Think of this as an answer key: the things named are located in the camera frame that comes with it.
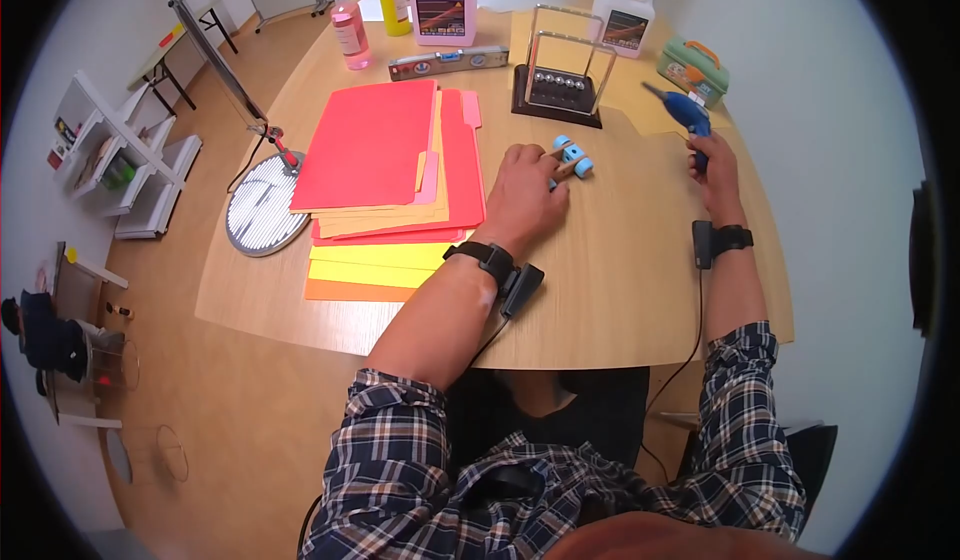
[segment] white shelf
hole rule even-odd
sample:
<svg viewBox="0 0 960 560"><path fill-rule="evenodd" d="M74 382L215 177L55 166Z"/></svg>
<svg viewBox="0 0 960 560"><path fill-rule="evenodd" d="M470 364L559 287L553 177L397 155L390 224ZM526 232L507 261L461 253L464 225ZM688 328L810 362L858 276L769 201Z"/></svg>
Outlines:
<svg viewBox="0 0 960 560"><path fill-rule="evenodd" d="M126 140L124 140L122 137L115 136L113 141L111 141L110 145L106 148L106 151L103 153L102 158L97 161L97 165L93 169L93 174L90 175L90 178L87 179L86 182L74 188L73 193L70 194L70 199L72 201L77 201L80 197L96 189L97 184L104 177L104 172L107 171L107 167L111 165L112 161L114 161L114 157L117 155L117 152L126 146Z"/></svg>
<svg viewBox="0 0 960 560"><path fill-rule="evenodd" d="M201 145L200 138L191 134L183 141L163 148L163 161L173 168L178 176L185 178ZM114 238L142 239L162 235L167 231L170 213L179 195L180 191L173 184L153 177L140 193L138 202L130 213L121 216L117 221Z"/></svg>
<svg viewBox="0 0 960 560"><path fill-rule="evenodd" d="M120 110L117 110L121 120L124 122L130 121L130 117L134 115L134 110L137 109L137 106L140 104L140 100L143 99L143 94L147 92L148 88L150 88L150 84L144 83L133 95L129 97L129 99L126 100L126 102L124 102L123 106L120 107Z"/></svg>
<svg viewBox="0 0 960 560"><path fill-rule="evenodd" d="M73 146L63 155L63 164L61 164L60 168L54 173L55 182L59 182L60 184L65 184L66 182L73 184L73 182L76 182L78 177L78 173L75 171L77 161L87 160L91 150L90 133L94 131L97 125L102 124L103 121L104 115L100 110L93 110L90 113L90 116L86 122L83 123L83 127L77 134L77 140L73 142ZM105 129L106 127L101 127L96 130L99 132Z"/></svg>
<svg viewBox="0 0 960 560"><path fill-rule="evenodd" d="M140 191L143 189L143 185L146 184L149 177L156 173L157 170L150 164L140 166L133 175L133 179L125 187L106 192L101 204L100 215L106 217L130 213L134 201L137 200Z"/></svg>
<svg viewBox="0 0 960 560"><path fill-rule="evenodd" d="M78 71L52 121L54 137L61 136L57 128L61 120L66 129L77 132L73 145L62 153L63 163L54 181L84 211L102 217L119 216L114 233L119 239L156 237L167 230L170 213L202 145L197 135L166 145L177 119L166 113L160 115L150 104L142 103L149 88L147 84L140 86L119 110L114 110L90 78ZM140 133L149 144L138 138ZM133 176L128 183L110 190L103 178L114 161L129 164Z"/></svg>
<svg viewBox="0 0 960 560"><path fill-rule="evenodd" d="M147 130L147 134L150 135L150 151L158 152L163 149L163 144L166 143L167 137L170 136L170 130L174 128L174 122L176 121L176 116L170 116L163 122L153 125Z"/></svg>

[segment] pink liquid bottle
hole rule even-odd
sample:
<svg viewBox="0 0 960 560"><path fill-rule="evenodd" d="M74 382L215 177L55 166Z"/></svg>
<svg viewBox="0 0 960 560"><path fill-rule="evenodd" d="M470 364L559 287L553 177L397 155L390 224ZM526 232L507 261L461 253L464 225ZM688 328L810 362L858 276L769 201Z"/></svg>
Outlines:
<svg viewBox="0 0 960 560"><path fill-rule="evenodd" d="M360 6L351 0L333 0L330 14L333 30L340 41L343 59L350 70L363 70L370 65L370 44L363 28Z"/></svg>

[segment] white plastic jug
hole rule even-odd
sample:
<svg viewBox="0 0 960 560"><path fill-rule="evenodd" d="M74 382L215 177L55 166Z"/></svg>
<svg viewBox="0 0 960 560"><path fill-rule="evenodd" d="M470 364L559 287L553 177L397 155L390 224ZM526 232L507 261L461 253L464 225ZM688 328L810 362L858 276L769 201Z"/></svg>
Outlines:
<svg viewBox="0 0 960 560"><path fill-rule="evenodd" d="M654 21L654 0L593 0L593 13L603 25L590 22L587 38L612 45L619 56L641 54L643 35Z"/></svg>
<svg viewBox="0 0 960 560"><path fill-rule="evenodd" d="M470 47L477 34L477 0L410 0L417 45Z"/></svg>

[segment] hand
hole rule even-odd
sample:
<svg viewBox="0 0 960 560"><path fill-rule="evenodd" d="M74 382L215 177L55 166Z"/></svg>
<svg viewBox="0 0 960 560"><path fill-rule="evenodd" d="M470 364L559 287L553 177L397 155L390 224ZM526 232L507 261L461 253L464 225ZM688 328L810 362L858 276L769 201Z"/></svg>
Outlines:
<svg viewBox="0 0 960 560"><path fill-rule="evenodd" d="M689 157L690 178L700 183L703 207L713 221L714 229L726 225L746 227L746 216L740 205L740 186L737 176L737 156L727 142L716 132L710 136L690 134L686 143L690 150L706 154L706 174L694 168L694 158Z"/></svg>
<svg viewBox="0 0 960 560"><path fill-rule="evenodd" d="M496 243L516 261L538 236L556 229L570 206L570 187L549 182L560 163L540 145L511 145L503 156L493 191L486 198L486 222L471 241Z"/></svg>

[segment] warning label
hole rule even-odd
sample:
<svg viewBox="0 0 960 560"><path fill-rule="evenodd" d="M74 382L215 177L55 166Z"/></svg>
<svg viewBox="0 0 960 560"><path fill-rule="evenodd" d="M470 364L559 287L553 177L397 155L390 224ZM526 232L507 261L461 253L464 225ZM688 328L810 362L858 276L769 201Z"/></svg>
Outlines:
<svg viewBox="0 0 960 560"><path fill-rule="evenodd" d="M416 0L416 19L421 35L466 37L465 0Z"/></svg>
<svg viewBox="0 0 960 560"><path fill-rule="evenodd" d="M627 49L640 49L643 33L647 30L646 18L613 10L603 34L603 42Z"/></svg>

